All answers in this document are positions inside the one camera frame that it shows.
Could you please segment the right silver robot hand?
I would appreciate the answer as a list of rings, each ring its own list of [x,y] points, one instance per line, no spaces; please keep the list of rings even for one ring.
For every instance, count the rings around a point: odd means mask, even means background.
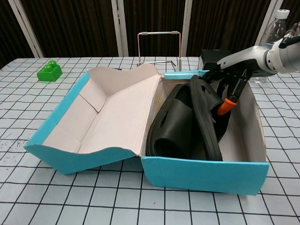
[[[265,46],[250,47],[220,59],[213,69],[205,73],[202,78],[207,83],[220,81],[217,88],[220,97],[227,88],[227,97],[217,110],[219,116],[228,113],[236,106],[252,76],[268,77],[275,74],[267,64],[268,51]]]

